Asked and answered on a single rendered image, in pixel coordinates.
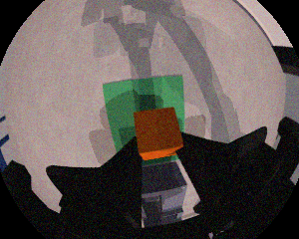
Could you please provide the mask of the orange block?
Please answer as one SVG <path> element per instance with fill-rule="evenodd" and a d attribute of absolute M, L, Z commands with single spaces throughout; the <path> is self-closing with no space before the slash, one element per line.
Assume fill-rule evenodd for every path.
<path fill-rule="evenodd" d="M 177 155 L 182 147 L 180 127 L 173 108 L 134 113 L 138 153 L 142 159 Z"/>

